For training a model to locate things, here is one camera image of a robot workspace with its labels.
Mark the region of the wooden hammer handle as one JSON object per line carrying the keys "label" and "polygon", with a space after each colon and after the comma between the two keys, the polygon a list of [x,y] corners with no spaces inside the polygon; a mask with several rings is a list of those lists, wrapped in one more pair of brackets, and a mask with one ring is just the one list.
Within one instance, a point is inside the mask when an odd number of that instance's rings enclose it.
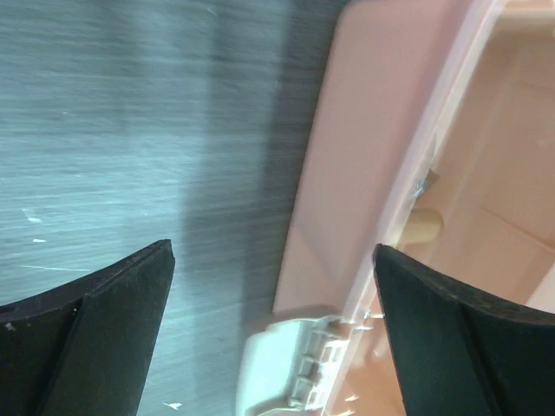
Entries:
{"label": "wooden hammer handle", "polygon": [[434,241],[444,229],[443,216],[434,209],[413,209],[398,232],[395,244],[425,244]]}

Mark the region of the pink plastic tool box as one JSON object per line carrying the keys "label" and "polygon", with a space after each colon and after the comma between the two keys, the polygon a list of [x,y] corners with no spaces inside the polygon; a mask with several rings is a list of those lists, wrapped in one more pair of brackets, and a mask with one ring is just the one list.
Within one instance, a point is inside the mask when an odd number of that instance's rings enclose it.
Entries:
{"label": "pink plastic tool box", "polygon": [[[416,208],[444,229],[397,246]],[[554,315],[553,2],[356,1],[340,15],[272,311],[329,305],[343,318],[318,415],[408,415],[379,244]]]}

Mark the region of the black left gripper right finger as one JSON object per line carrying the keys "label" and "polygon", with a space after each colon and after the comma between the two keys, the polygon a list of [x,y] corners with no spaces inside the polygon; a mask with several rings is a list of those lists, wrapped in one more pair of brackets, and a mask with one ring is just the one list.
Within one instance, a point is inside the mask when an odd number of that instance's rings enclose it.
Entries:
{"label": "black left gripper right finger", "polygon": [[408,415],[552,415],[554,315],[374,251],[375,283]]}

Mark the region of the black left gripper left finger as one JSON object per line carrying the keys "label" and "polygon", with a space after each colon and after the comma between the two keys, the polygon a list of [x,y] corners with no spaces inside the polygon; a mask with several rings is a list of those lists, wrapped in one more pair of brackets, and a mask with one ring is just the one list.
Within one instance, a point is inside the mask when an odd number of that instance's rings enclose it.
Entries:
{"label": "black left gripper left finger", "polygon": [[1,307],[3,415],[135,415],[172,285],[159,240]]}

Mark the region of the grey tool box latch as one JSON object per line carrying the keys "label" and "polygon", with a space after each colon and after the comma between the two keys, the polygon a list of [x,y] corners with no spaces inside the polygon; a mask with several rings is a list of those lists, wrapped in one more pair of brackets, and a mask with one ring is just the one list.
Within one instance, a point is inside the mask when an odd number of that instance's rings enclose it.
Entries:
{"label": "grey tool box latch", "polygon": [[288,309],[257,323],[246,339],[237,415],[318,415],[335,382],[348,331],[329,305]]}

